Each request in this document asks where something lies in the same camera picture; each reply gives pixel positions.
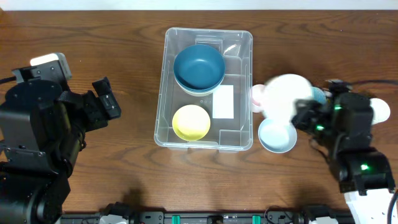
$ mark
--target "white wall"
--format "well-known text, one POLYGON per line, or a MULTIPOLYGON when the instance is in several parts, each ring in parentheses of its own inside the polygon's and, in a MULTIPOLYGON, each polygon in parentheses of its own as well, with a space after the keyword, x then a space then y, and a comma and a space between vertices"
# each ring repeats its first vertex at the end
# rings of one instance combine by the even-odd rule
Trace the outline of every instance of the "white wall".
POLYGON ((398 0, 0 0, 8 10, 398 9, 398 0))

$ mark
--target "light blue bowl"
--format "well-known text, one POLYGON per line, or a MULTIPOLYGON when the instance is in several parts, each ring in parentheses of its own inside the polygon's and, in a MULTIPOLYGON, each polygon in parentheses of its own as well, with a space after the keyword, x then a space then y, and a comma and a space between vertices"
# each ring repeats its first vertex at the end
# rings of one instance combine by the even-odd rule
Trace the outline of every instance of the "light blue bowl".
POLYGON ((213 47, 196 44, 181 51, 174 61, 178 84, 194 93, 215 89, 224 79, 223 56, 213 47))

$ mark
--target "wood grain surface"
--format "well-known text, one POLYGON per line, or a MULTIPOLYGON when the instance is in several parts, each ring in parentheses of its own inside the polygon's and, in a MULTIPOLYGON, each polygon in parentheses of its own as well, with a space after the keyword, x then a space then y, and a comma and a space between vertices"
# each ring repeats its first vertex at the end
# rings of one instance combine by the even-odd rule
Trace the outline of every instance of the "wood grain surface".
MULTIPOLYGON (((396 11, 82 11, 5 12, 0 21, 0 77, 32 57, 63 52, 77 93, 107 76, 123 110, 107 128, 86 135, 87 148, 69 178, 66 212, 108 203, 168 211, 265 210, 327 203, 347 208, 322 157, 298 133, 295 148, 273 154, 254 145, 237 154, 209 149, 171 151, 154 142, 165 32, 170 27, 248 30, 254 36, 253 84, 296 73, 316 85, 331 78, 398 79, 396 11)), ((0 86, 1 102, 14 85, 0 86)), ((373 128, 373 146, 398 177, 397 87, 359 86, 392 110, 373 128)))

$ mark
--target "white paper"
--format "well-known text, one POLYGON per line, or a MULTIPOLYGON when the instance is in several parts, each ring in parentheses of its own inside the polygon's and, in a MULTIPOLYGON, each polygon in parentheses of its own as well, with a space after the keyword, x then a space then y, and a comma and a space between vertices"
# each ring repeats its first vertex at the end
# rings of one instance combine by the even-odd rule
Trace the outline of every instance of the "white paper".
POLYGON ((220 85, 213 92, 213 118, 234 119, 233 85, 220 85))

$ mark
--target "yellow bowl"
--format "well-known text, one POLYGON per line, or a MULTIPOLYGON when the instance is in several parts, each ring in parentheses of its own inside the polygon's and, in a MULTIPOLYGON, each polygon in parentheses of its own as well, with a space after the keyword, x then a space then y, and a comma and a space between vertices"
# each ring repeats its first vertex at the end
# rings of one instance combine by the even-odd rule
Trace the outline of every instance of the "yellow bowl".
POLYGON ((205 137, 209 129, 209 114, 200 106, 183 106, 174 114, 173 130, 183 140, 197 141, 205 137))

